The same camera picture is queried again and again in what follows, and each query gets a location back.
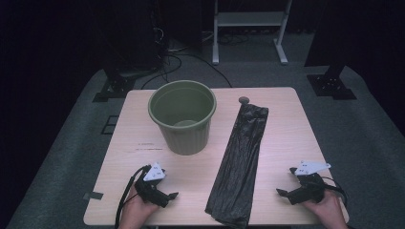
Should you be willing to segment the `white metal stand frame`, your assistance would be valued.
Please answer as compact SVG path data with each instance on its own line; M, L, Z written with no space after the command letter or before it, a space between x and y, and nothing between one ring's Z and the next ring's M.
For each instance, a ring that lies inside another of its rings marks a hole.
M214 2L213 18L213 45L212 45L212 64L220 63L219 56L219 30L220 28L230 27L278 27L278 37L273 39L275 50L277 51L280 63L288 64L288 59L282 46L284 34L286 31L290 8L293 0L287 0L283 11L264 11L264 12L220 12L218 10L218 0Z

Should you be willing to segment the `green ribbed trash bin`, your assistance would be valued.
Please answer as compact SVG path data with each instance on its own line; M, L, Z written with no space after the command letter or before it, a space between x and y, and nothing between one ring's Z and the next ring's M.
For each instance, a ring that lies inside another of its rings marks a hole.
M160 128L168 148L181 156L197 154L207 145L216 108L214 93L192 80L167 83L148 101L148 114Z

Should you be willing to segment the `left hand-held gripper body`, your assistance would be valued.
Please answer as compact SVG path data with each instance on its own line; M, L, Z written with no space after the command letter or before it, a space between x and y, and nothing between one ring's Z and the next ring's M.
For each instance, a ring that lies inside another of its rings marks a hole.
M160 207L166 207L169 203L169 196L158 189L158 184L165 178L165 173L160 165L146 165L141 169L141 173L135 182L135 189L138 195L144 200L156 204Z

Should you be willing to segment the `person's right hand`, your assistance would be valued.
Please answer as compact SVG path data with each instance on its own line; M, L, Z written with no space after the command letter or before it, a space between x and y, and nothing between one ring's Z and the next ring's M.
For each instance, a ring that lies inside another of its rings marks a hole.
M323 199L318 203L308 200L302 205L317 216L326 229L349 229L339 197L333 191L326 190Z

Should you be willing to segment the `black plastic garbage bag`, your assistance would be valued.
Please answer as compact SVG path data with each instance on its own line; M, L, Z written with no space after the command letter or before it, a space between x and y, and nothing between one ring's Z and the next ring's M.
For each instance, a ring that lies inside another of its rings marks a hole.
M232 229L246 229L252 209L268 108L240 107L205 212Z

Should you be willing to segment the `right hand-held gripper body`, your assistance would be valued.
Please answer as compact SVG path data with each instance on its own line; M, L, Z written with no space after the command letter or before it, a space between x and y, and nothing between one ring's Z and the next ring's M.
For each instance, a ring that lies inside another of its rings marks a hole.
M296 177L301 187L288 193L289 202L294 205L308 200L321 201L326 184L319 172L329 168L330 165L326 162L302 160L296 171Z

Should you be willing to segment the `dark equipment cabinet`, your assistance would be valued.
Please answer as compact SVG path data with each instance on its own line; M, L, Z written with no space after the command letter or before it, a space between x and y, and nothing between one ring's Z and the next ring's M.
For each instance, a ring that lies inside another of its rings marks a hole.
M108 0L118 56L140 70L158 69L166 50L158 0Z

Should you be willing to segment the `person's left hand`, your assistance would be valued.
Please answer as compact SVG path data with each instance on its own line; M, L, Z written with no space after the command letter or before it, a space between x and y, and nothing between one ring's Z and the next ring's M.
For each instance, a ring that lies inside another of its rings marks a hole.
M135 189L131 189L124 201L118 229L140 229L158 210L158 205L145 202Z

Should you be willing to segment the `black stand base plate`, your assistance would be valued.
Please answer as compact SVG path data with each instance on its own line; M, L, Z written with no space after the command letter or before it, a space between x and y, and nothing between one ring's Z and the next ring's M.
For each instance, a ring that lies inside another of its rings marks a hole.
M118 70L105 70L106 81L101 91L96 93L94 102L107 102L110 98L125 98L133 90L136 79L123 76Z
M323 74L308 74L307 79L317 96L330 96L335 100L354 100L356 96L340 79L343 64L332 64Z

